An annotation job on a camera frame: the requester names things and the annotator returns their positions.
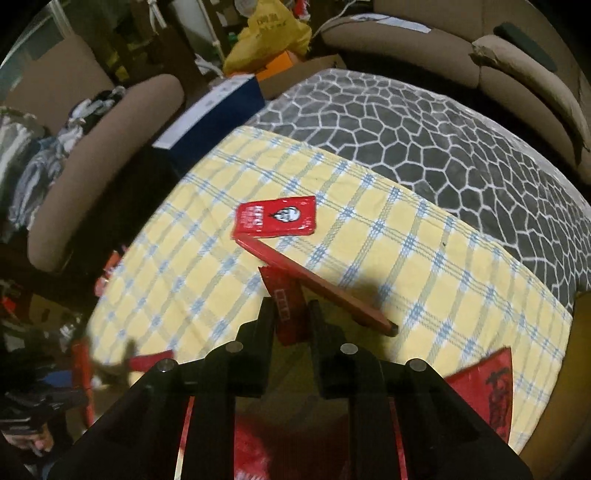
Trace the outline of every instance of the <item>sofa armrest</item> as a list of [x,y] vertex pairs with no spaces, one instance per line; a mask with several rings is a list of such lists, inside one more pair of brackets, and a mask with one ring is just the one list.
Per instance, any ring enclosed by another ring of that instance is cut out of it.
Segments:
[[179,110],[183,101],[183,89],[175,77],[153,77],[131,87],[80,140],[29,232],[28,257],[35,268],[56,272],[63,267],[70,241],[108,184]]

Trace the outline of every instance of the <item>red stick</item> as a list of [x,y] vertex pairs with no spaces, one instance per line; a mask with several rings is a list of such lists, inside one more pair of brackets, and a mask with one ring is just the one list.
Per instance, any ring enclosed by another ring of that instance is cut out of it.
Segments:
[[315,273],[287,258],[274,248],[243,233],[237,234],[234,240],[244,250],[259,260],[266,262],[270,267],[286,270],[290,276],[298,279],[303,286],[351,312],[353,320],[358,324],[390,337],[398,334],[398,325],[390,322],[382,312],[366,305],[341,288],[320,278]]

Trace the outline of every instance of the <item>cardboard box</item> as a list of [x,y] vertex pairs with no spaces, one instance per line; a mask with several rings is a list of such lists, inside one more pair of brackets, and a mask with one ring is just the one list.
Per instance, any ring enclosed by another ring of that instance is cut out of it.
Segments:
[[59,330],[68,320],[73,318],[71,310],[58,303],[33,294],[29,305],[29,320],[46,332]]
[[225,136],[265,106],[254,75],[236,75],[215,86],[152,144],[167,150],[179,176],[184,176]]
[[296,83],[306,80],[321,70],[345,68],[347,66],[340,55],[318,57],[317,59],[297,63],[283,72],[261,80],[259,86],[261,87],[261,92],[265,100],[273,100],[283,92],[289,90]]

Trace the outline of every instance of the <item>red sauce packet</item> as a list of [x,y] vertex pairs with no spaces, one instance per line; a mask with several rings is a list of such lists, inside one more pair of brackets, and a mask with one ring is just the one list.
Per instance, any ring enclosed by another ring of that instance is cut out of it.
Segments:
[[257,238],[311,235],[314,230],[316,197],[289,197],[240,204],[232,237],[237,233]]
[[300,283],[279,268],[259,267],[259,270],[279,312],[275,326],[277,339],[284,346],[308,341],[308,306]]

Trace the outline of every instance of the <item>table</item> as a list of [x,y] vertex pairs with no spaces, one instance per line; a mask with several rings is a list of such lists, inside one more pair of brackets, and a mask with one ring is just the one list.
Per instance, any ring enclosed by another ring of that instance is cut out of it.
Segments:
[[[423,358],[442,376],[510,346],[519,452],[556,382],[570,313],[497,242],[406,188],[306,144],[241,127],[197,163],[116,269],[90,323],[93,359],[120,364],[173,349],[205,356],[255,318],[261,262],[230,238],[241,202],[315,194],[317,230],[265,240],[400,325],[396,338],[358,326],[321,301],[348,341],[389,361]],[[315,392],[307,345],[277,343],[268,392],[242,411],[309,430],[346,408]]]

